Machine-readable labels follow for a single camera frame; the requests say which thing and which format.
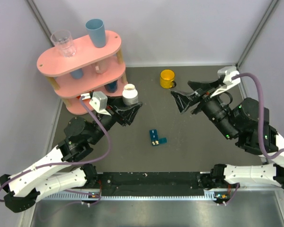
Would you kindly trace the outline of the white pill bottle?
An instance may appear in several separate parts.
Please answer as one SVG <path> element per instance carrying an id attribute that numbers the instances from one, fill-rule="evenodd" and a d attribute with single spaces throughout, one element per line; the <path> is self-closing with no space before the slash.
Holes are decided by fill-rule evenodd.
<path id="1" fill-rule="evenodd" d="M 123 102 L 125 105 L 130 106 L 138 103 L 138 91 L 134 84 L 127 84 L 124 86 L 122 92 Z"/>

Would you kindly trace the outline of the teal pill organizer box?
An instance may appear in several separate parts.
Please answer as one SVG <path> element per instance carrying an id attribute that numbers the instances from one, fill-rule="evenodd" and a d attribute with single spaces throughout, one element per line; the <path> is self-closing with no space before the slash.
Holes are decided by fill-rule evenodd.
<path id="1" fill-rule="evenodd" d="M 149 135 L 150 135 L 151 145 L 152 146 L 158 146 L 158 145 L 167 143 L 167 139 L 166 138 L 159 138 L 158 132 L 157 132 L 156 129 L 150 130 L 149 131 Z"/>

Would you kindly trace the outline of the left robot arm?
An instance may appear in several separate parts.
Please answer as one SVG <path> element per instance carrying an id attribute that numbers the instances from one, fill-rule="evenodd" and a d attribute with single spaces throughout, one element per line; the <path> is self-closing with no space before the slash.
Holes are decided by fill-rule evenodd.
<path id="1" fill-rule="evenodd" d="M 93 118 L 92 122 L 82 117 L 72 118 L 64 129 L 66 138 L 48 154 L 18 174 L 0 177 L 0 191 L 6 192 L 0 202 L 14 213 L 23 212 L 54 193 L 98 185 L 93 163 L 108 153 L 90 161 L 83 159 L 103 136 L 111 148 L 108 131 L 115 123 L 131 125 L 142 107 L 142 102 L 126 105 L 121 96 L 98 97 L 95 92 L 82 94 L 79 101 Z"/>

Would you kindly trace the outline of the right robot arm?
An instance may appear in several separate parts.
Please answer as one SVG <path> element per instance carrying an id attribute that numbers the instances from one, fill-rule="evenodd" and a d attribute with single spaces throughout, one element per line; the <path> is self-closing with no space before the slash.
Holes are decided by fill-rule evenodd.
<path id="1" fill-rule="evenodd" d="M 219 86 L 214 82 L 192 82 L 188 85 L 192 93 L 172 90 L 180 113 L 194 106 L 191 114 L 203 112 L 214 126 L 228 139 L 236 139 L 235 145 L 245 152 L 262 157 L 258 142 L 258 101 L 245 98 L 239 105 L 231 109 L 223 102 L 220 95 L 214 95 Z M 270 164 L 259 166 L 233 166 L 216 164 L 208 174 L 201 174 L 200 185 L 205 189 L 232 188 L 238 183 L 259 183 L 274 185 L 284 189 L 284 152 L 274 158 Z"/>

